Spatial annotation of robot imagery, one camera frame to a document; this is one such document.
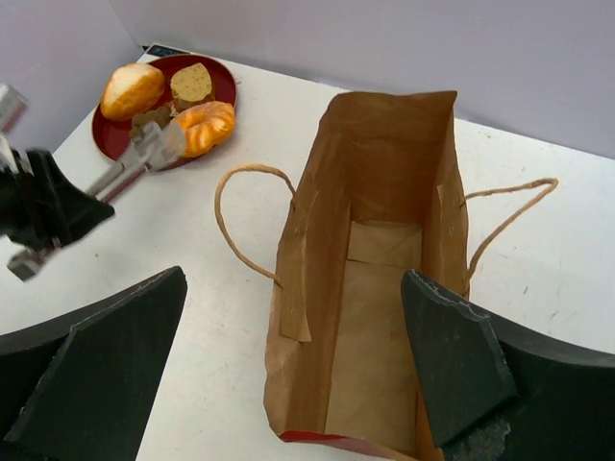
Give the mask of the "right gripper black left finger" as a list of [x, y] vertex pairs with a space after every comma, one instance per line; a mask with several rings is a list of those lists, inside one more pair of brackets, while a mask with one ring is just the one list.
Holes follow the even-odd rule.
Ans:
[[134, 460], [185, 298], [171, 267], [2, 335], [2, 459]]

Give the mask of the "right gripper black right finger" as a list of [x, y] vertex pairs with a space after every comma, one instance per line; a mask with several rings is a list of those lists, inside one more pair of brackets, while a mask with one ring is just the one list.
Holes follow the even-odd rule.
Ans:
[[523, 327], [404, 274], [406, 330], [447, 460], [611, 460], [614, 357]]

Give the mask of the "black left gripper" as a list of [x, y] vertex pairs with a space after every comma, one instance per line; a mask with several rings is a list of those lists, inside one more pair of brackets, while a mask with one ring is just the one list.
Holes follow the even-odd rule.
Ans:
[[1, 236], [24, 248], [69, 246], [114, 215], [74, 186], [51, 153], [33, 149], [24, 162], [7, 138], [1, 139]]

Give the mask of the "stainless steel tongs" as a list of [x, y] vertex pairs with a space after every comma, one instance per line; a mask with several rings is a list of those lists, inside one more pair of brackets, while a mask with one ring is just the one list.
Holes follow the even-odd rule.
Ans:
[[[111, 205], [115, 198], [143, 175], [159, 171], [178, 160], [184, 149], [185, 136], [179, 126], [169, 124], [161, 129], [156, 123], [150, 122], [142, 128], [141, 136], [131, 141], [119, 160], [84, 192]], [[21, 157], [28, 163], [32, 174], [27, 153]], [[8, 261], [7, 268], [22, 281], [36, 276], [54, 253], [65, 248], [20, 247], [21, 250]]]

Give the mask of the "orange ring doughnut bread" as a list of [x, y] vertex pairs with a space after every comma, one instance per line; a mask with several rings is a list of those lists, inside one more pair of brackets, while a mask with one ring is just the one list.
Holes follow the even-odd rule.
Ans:
[[183, 158], [197, 158], [225, 142], [235, 128], [234, 106], [210, 101], [180, 112], [171, 120], [184, 133]]

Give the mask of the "red and brown paper bag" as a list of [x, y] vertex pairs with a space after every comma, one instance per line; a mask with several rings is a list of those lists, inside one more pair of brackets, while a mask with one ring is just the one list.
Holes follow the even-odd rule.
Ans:
[[453, 91], [347, 92], [322, 116], [268, 273], [264, 407], [285, 442], [442, 460], [401, 296], [415, 269], [466, 296]]

